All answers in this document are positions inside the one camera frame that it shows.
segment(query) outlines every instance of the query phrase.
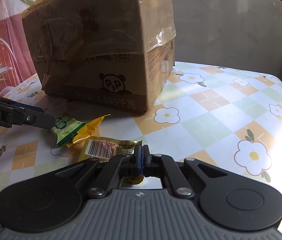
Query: white flower print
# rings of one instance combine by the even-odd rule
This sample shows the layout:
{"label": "white flower print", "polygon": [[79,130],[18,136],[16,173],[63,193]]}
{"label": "white flower print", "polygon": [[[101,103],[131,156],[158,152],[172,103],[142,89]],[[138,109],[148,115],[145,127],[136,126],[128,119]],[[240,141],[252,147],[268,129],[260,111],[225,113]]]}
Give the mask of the white flower print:
{"label": "white flower print", "polygon": [[269,104],[269,107],[270,107],[270,111],[272,114],[282,117],[282,108],[281,107],[275,106],[272,104]]}
{"label": "white flower print", "polygon": [[200,74],[191,74],[191,73],[184,73],[182,76],[179,76],[179,79],[190,84],[196,84],[198,82],[204,81],[204,79],[201,77]]}
{"label": "white flower print", "polygon": [[251,175],[258,176],[263,170],[271,167],[271,158],[262,143],[243,140],[238,143],[238,149],[234,160],[241,167],[245,167]]}
{"label": "white flower print", "polygon": [[58,109],[62,109],[66,106],[67,99],[64,98],[55,98],[50,104],[47,106],[48,112],[55,112]]}
{"label": "white flower print", "polygon": [[243,86],[243,87],[246,87],[247,85],[249,85],[249,82],[248,81],[245,81],[243,80],[242,78],[236,78],[233,80],[233,82]]}
{"label": "white flower print", "polygon": [[177,123],[180,121],[179,110],[173,107],[159,108],[155,112],[154,120],[158,123]]}
{"label": "white flower print", "polygon": [[59,147],[56,144],[51,148],[51,154],[54,156],[60,155],[61,157],[65,157],[68,156],[72,151],[72,146],[70,148],[66,147],[65,145],[63,145],[62,147]]}
{"label": "white flower print", "polygon": [[32,81],[25,82],[25,83],[18,89],[18,91],[21,90],[21,89],[27,88],[28,86],[31,86],[31,85],[34,84],[34,83],[35,83],[35,81],[34,81],[34,82],[32,82]]}

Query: tablecloth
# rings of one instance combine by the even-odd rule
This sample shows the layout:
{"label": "tablecloth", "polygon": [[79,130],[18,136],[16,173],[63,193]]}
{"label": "tablecloth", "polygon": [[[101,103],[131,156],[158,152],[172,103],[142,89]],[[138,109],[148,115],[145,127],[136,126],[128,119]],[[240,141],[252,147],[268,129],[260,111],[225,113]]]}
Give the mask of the tablecloth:
{"label": "tablecloth", "polygon": [[[83,122],[111,114],[94,135],[143,140],[152,154],[175,161],[197,158],[282,193],[282,82],[272,75],[176,62],[144,115],[48,96],[37,75],[6,97],[54,116],[68,112]],[[49,130],[0,127],[0,191],[78,160],[83,143],[71,148],[55,143]]]}

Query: barcode label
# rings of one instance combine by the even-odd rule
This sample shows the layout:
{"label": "barcode label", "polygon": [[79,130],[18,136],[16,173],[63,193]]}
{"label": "barcode label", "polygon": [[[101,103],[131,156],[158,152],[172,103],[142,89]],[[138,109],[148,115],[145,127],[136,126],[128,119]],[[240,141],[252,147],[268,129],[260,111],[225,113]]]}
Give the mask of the barcode label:
{"label": "barcode label", "polygon": [[115,145],[101,140],[89,140],[85,154],[109,160],[115,153]]}

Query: lamp shade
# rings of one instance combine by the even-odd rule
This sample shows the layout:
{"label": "lamp shade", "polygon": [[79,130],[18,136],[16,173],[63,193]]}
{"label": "lamp shade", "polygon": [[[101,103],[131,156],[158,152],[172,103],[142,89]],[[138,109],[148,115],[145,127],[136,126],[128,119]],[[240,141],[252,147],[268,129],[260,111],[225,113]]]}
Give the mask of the lamp shade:
{"label": "lamp shade", "polygon": [[28,7],[20,0],[0,0],[0,21],[22,13]]}

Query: cardboard box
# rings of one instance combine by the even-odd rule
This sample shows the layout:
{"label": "cardboard box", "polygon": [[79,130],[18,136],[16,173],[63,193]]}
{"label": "cardboard box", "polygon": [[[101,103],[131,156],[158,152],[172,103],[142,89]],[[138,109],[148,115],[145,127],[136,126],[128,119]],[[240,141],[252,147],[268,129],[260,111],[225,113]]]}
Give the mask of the cardboard box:
{"label": "cardboard box", "polygon": [[146,113],[174,62],[174,40],[146,54],[91,57],[65,84],[45,89],[45,93]]}
{"label": "cardboard box", "polygon": [[144,113],[174,64],[172,0],[37,0],[22,22],[48,94]]}

